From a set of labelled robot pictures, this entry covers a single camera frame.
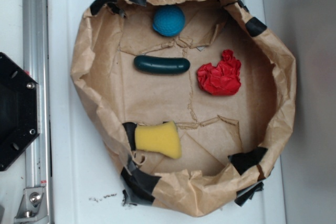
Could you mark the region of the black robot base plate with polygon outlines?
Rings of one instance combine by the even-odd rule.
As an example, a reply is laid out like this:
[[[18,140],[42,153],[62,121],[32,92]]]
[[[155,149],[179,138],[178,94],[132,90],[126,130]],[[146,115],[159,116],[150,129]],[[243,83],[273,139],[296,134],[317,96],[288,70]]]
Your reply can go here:
[[[38,83],[1,53],[1,171],[38,136]]]

